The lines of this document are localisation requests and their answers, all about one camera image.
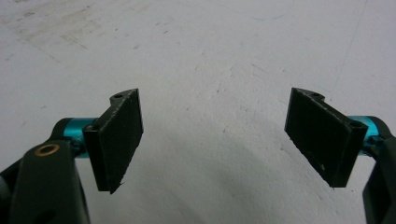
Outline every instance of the black jaw pad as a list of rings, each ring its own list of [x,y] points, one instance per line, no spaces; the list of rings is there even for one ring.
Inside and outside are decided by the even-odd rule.
[[[292,88],[286,133],[333,188],[347,185],[367,126],[324,102],[324,96]]]
[[[138,89],[117,93],[110,103],[111,107],[83,133],[97,187],[113,193],[139,146],[143,124]]]

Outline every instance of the dirty white floor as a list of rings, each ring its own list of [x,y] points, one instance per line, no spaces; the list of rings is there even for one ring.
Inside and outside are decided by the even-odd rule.
[[[4,0],[0,170],[67,117],[139,88],[116,193],[77,160],[92,223],[364,223],[374,162],[331,189],[284,133],[290,88],[396,132],[393,0]]]

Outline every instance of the black rubber pad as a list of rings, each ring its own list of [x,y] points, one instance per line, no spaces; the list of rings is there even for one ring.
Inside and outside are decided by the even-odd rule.
[[[324,96],[292,88],[285,131],[330,187],[347,185],[366,125],[327,105]]]
[[[115,94],[110,103],[111,107],[83,132],[97,187],[113,193],[139,146],[143,124],[138,89]]]

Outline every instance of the white surface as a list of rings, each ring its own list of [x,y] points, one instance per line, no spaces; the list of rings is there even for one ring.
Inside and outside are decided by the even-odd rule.
[[[0,169],[139,88],[120,189],[77,161],[92,223],[364,223],[374,162],[331,189],[283,128],[300,87],[395,131],[395,21],[391,0],[2,1]]]

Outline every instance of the screw hole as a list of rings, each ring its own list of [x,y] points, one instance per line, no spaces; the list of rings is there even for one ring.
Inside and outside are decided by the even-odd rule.
[[[45,157],[45,156],[48,156],[48,155],[50,155],[52,153],[55,153],[58,150],[59,150],[59,146],[58,145],[55,145],[55,144],[44,145],[44,146],[38,148],[35,151],[35,154],[37,156],[39,156],[39,157]]]
[[[35,218],[35,224],[49,223],[55,218],[55,215],[56,213],[53,210],[44,211]]]
[[[361,124],[358,123],[357,121],[352,121],[349,123],[350,126],[354,127],[354,128],[360,128]]]
[[[93,125],[88,125],[85,129],[87,130],[87,131],[92,131],[92,130],[94,130],[96,127],[95,126],[93,126]]]

